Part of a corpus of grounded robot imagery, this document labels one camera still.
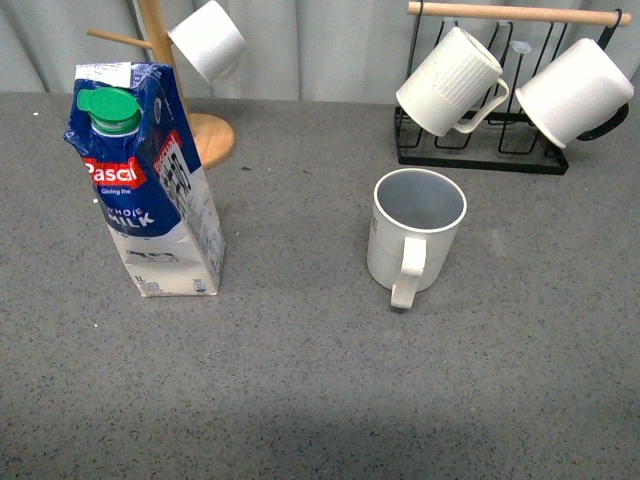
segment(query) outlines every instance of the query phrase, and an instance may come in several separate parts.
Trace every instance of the green bottle cap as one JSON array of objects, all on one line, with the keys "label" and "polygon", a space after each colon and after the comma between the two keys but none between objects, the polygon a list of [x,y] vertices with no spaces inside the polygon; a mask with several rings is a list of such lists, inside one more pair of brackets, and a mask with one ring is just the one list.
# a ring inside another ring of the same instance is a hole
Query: green bottle cap
[{"label": "green bottle cap", "polygon": [[93,127],[106,135],[133,132],[140,123],[140,107],[129,92],[114,87],[80,90],[78,108],[89,113]]}]

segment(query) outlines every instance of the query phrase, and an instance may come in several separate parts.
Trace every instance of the wooden mug stand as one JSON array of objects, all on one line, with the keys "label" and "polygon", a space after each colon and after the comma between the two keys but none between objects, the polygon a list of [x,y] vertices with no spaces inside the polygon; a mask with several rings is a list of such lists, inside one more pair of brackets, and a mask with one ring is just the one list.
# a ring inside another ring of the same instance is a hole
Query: wooden mug stand
[{"label": "wooden mug stand", "polygon": [[204,168],[213,167],[224,160],[233,150],[236,140],[235,133],[231,125],[221,118],[202,113],[189,113],[182,93],[176,62],[171,51],[171,38],[167,33],[159,1],[138,0],[138,5],[142,21],[149,35],[148,41],[104,32],[95,28],[88,28],[87,35],[152,50],[157,62],[166,63],[173,67],[176,83],[178,84],[178,93],[189,120],[191,134],[195,140],[202,166]]}]

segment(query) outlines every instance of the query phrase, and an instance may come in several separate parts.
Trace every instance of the wooden dowel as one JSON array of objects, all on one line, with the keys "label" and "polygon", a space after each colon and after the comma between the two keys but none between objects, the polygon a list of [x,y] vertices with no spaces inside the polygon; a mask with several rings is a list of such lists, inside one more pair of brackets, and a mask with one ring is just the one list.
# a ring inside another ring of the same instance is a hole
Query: wooden dowel
[{"label": "wooden dowel", "polygon": [[[409,15],[420,14],[420,2],[409,2]],[[613,27],[617,12],[592,12],[559,8],[503,7],[494,5],[467,5],[450,3],[424,3],[422,15],[433,17],[484,18],[492,20],[526,20],[532,22],[582,23]],[[623,13],[618,26],[631,23],[631,14]]]},{"label": "wooden dowel", "polygon": [[104,38],[105,40],[111,40],[113,42],[124,43],[126,45],[132,45],[134,47],[151,49],[151,43],[144,40],[138,40],[137,38],[125,37],[117,33],[105,32],[104,30],[98,30],[96,28],[87,28],[87,35],[91,37]]}]

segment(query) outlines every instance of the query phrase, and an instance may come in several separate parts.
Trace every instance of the pascal logo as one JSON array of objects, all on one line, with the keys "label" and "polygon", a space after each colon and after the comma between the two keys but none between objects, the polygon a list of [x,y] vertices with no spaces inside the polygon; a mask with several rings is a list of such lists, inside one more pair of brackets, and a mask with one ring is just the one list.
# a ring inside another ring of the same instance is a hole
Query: pascal logo
[{"label": "pascal logo", "polygon": [[102,163],[95,158],[84,158],[89,174],[99,187],[138,188],[147,177],[138,164],[136,157],[130,157],[127,163]]}]

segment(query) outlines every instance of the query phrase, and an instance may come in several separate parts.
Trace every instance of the milk carton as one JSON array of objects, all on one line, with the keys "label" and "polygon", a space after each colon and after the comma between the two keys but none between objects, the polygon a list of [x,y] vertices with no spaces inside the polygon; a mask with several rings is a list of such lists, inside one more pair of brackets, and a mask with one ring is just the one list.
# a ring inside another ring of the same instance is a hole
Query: milk carton
[{"label": "milk carton", "polygon": [[142,296],[217,294],[224,240],[172,68],[78,66],[64,139]]}]

